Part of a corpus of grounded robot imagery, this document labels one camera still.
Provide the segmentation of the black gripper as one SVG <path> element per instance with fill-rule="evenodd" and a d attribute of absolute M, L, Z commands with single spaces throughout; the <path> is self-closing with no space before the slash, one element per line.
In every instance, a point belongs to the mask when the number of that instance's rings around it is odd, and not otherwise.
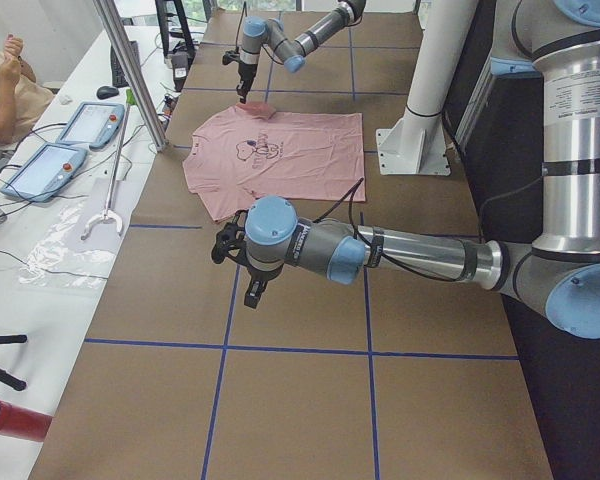
<path fill-rule="evenodd" d="M 250 282 L 244 294 L 244 305 L 249 308 L 257 308 L 268 282 L 280 275 L 280 267 L 273 270 L 261 270 L 249 266 L 247 272 L 250 275 Z"/>
<path fill-rule="evenodd" d="M 236 92 L 240 103 L 246 103 L 248 93 L 251 91 L 255 77 L 256 65 L 240 62 L 238 66 L 239 83 L 236 87 Z"/>

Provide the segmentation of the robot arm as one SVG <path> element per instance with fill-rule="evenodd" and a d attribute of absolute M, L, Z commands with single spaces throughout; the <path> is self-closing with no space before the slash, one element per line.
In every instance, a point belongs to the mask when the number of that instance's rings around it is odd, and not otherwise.
<path fill-rule="evenodd" d="M 529 244 L 485 243 L 310 221 L 287 200 L 250 208 L 240 258 L 256 307 L 292 265 L 343 284 L 363 267 L 474 282 L 512 297 L 556 328 L 600 339 L 600 1 L 500 1 L 492 70 L 544 81 L 543 228 Z"/>
<path fill-rule="evenodd" d="M 300 70 L 306 57 L 317 50 L 341 30 L 358 24 L 366 7 L 365 0 L 338 1 L 334 10 L 326 14 L 313 26 L 289 38 L 278 19 L 263 19 L 247 16 L 242 24 L 241 43 L 223 56 L 223 64 L 238 64 L 239 82 L 236 92 L 239 102 L 247 103 L 247 97 L 256 78 L 260 54 L 270 50 L 272 61 L 278 61 L 291 73 Z"/>

